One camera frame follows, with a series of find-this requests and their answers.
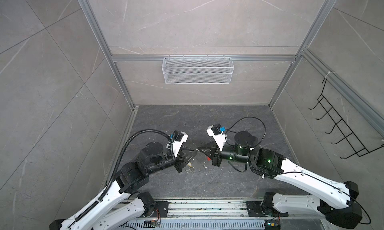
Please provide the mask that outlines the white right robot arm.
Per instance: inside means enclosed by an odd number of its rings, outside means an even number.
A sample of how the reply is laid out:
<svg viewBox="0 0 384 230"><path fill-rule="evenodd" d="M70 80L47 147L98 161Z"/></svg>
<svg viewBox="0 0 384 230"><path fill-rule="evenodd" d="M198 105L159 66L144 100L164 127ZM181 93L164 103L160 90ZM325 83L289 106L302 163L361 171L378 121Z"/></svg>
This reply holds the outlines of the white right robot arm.
<svg viewBox="0 0 384 230"><path fill-rule="evenodd" d="M357 203L358 185L347 181L336 182L308 171L272 150L260 148L258 138L247 131L235 134L230 145L223 133L208 130L214 141L198 150L220 166L223 160L239 162L262 178L269 178L293 185L306 195L284 195L267 192L260 208L263 214L273 217L289 215L321 216L344 229L354 229L362 220L362 207Z"/></svg>

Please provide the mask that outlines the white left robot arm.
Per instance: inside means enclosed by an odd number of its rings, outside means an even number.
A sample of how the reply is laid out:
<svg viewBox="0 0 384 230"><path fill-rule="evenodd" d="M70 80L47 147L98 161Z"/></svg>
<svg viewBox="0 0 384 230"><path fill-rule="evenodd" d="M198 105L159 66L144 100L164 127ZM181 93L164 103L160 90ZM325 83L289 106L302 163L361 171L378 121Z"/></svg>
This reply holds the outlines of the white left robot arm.
<svg viewBox="0 0 384 230"><path fill-rule="evenodd" d="M134 161L117 171L101 193L80 211L66 220L55 220L51 230L113 230L129 220L148 217L156 213L156 202L149 192L139 188L149 182L150 174L175 167L185 168L197 150L184 148L181 142L173 144L171 155L163 151L158 142L148 143Z"/></svg>

